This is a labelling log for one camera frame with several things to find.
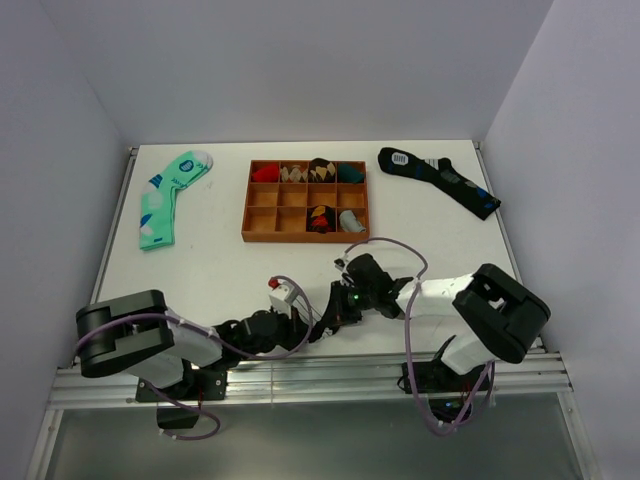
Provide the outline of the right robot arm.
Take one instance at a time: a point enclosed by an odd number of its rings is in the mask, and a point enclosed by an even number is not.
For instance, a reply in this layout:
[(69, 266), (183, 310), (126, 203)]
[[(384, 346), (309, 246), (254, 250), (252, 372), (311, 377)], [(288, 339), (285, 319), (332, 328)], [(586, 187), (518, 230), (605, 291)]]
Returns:
[(459, 318), (468, 331), (447, 339), (433, 365), (435, 383), (452, 390), (473, 369), (496, 359), (523, 361), (551, 317), (551, 310), (501, 268), (485, 263), (459, 277), (394, 279), (372, 255), (338, 259), (342, 279), (332, 286), (335, 312), (325, 318), (338, 324), (356, 322), (374, 310), (389, 319), (439, 316)]

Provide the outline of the white black-striped ankle sock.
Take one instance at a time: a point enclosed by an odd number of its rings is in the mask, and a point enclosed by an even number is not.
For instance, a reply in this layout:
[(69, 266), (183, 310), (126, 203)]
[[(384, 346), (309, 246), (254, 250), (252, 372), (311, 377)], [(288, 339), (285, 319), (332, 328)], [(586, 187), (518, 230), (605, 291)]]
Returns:
[(292, 310), (295, 311), (294, 319), (303, 324), (303, 329), (309, 325), (312, 326), (308, 342), (316, 343), (334, 335), (347, 324), (349, 317), (347, 288), (341, 281), (331, 283), (329, 300), (322, 314), (314, 308), (307, 308), (307, 302), (302, 293), (298, 293)]

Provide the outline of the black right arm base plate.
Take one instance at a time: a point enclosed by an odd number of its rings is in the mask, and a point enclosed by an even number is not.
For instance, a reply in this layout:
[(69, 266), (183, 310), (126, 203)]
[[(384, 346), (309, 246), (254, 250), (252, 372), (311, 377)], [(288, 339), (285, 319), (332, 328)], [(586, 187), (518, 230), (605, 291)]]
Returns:
[[(440, 393), (470, 393), (480, 378), (483, 365), (472, 369), (465, 375), (458, 375), (441, 362), (419, 361), (413, 363), (415, 382), (420, 394)], [(487, 391), (489, 388), (490, 374), (487, 373), (482, 381), (479, 391)], [(398, 388), (405, 394), (411, 394), (409, 369), (406, 362), (401, 364), (401, 376), (396, 382)]]

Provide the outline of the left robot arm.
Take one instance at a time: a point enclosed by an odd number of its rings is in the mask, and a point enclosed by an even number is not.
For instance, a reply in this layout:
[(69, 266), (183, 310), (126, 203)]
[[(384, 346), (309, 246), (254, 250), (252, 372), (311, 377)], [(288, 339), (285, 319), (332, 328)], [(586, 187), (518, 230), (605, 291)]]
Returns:
[(299, 348), (309, 327), (296, 308), (259, 310), (208, 329), (170, 309), (159, 290), (87, 305), (75, 314), (81, 373), (102, 378), (127, 372), (172, 399), (195, 386), (194, 367), (226, 371), (280, 347)]

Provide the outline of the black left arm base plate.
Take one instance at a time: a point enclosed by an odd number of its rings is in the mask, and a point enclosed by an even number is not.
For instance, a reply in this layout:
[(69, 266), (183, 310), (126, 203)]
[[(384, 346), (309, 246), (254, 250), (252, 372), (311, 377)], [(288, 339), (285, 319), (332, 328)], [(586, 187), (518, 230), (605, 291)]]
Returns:
[(135, 401), (138, 403), (162, 402), (154, 388), (167, 397), (178, 401), (223, 400), (227, 387), (227, 371), (196, 369), (186, 372), (186, 377), (174, 385), (161, 388), (159, 385), (140, 380)]

